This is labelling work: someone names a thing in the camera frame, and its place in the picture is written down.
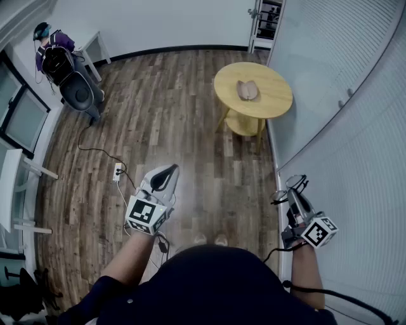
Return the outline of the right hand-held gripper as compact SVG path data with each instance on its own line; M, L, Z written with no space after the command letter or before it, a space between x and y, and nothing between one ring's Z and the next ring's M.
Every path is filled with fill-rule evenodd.
M339 231L323 211L314 210L303 194L298 194L295 190L288 190L287 198L289 203L288 226L281 234L285 249L293 247L294 242L298 239L303 239L314 248L319 248L326 245ZM306 227L296 226L298 213L306 218Z

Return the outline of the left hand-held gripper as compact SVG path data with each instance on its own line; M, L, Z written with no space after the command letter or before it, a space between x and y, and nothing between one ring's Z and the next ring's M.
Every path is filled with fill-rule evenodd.
M149 171L131 196L126 210L125 222L129 228L148 235L158 233L169 219L176 202L174 192L180 175L177 164L161 166Z

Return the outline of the person's right forearm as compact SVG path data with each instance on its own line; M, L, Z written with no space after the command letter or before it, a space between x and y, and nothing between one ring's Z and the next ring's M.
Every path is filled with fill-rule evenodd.
M293 251L291 282L301 288L323 289L316 252L311 245L306 244ZM291 289L291 294L317 310L325 308L323 293L305 293Z

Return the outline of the person's left forearm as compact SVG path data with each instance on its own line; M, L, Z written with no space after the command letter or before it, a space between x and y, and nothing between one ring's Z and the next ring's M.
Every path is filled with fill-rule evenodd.
M101 276L111 277L128 286L139 285L154 242L155 236L136 231L105 267Z

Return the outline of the black power adapter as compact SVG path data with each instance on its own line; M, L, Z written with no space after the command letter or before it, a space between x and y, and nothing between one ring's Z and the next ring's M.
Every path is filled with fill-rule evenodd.
M163 254L168 255L169 254L169 249L170 249L169 241L162 234L157 234L157 238L159 240L159 249L160 249L160 251Z

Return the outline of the person's dark shirt torso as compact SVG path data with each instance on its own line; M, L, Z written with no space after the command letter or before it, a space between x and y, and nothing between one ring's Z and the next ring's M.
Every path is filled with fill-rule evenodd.
M201 245L167 261L147 282L103 276L58 325L337 325L288 293L256 255Z

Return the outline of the round yellow wooden table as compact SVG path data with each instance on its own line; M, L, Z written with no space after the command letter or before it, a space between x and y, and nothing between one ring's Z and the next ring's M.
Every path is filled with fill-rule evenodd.
M243 100L237 84L255 83L258 95ZM256 137L260 152L262 132L267 119L285 114L293 102L291 87L273 69L252 62L237 62L221 68L214 78L214 92L223 106L217 128L225 123L234 133Z

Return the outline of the black round-backed chair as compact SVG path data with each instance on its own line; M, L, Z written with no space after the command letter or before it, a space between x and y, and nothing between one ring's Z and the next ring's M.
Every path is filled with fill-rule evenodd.
M73 71L59 89L65 102L74 110L85 112L95 107L93 91L80 72Z

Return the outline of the white desk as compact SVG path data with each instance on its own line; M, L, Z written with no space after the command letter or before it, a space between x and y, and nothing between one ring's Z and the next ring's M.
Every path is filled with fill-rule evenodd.
M23 185L16 184L20 166L38 177L47 175L55 180L59 179L56 173L26 157L22 149L8 149L0 173L0 225L9 233L12 229L16 229L40 234L52 234L53 231L51 229L36 227L35 222L31 220L21 219L20 221L15 221L12 216L14 194L26 191L28 186L27 182Z

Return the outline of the small white table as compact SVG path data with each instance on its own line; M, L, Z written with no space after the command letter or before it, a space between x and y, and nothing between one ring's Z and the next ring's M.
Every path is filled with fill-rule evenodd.
M72 38L75 41L75 49L85 59L84 64L90 68L96 80L101 82L102 77L95 66L95 62L100 59L106 61L107 64L111 64L112 61L100 31L84 29L84 31L76 31Z

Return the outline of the dark framed window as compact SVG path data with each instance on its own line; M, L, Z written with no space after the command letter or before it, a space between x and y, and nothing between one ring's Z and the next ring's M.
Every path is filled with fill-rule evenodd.
M0 140L33 159L49 112L6 52L0 51Z

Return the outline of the purple and black clothing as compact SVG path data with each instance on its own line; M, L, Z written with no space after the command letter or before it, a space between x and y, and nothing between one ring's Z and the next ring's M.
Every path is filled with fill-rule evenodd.
M56 86L62 85L74 73L74 60L61 46L46 48L43 54L42 72Z

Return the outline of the black equipment heap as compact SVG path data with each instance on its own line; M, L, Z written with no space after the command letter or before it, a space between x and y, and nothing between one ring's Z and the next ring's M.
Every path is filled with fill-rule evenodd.
M15 277L19 280L13 286L0 285L0 314L10 316L14 321L20 321L27 314L38 314L50 305L55 311L60 310L56 299L62 298L63 293L55 293L49 283L49 270L35 270L33 279L24 269L20 273L12 273L4 267L6 280Z

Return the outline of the white framed glass door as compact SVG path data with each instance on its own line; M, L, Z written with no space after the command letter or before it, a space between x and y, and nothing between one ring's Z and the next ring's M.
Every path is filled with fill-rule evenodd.
M248 52L257 49L271 50L284 9L284 0L255 0L258 14L252 18Z

